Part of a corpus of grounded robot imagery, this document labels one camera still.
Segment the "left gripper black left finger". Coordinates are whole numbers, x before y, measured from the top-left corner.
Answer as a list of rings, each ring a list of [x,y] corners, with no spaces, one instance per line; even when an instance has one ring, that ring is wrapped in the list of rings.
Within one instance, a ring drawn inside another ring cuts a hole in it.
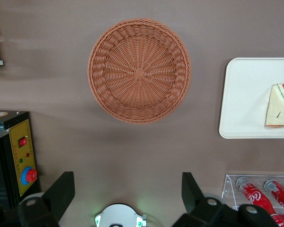
[[[74,173],[64,172],[42,196],[31,195],[19,204],[21,226],[58,227],[74,196]]]

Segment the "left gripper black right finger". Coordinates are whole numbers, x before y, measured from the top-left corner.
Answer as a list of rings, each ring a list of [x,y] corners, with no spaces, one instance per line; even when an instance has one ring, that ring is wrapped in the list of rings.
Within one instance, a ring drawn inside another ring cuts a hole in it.
[[[182,201],[186,209],[174,227],[233,227],[235,219],[219,199],[202,193],[189,172],[182,174]]]

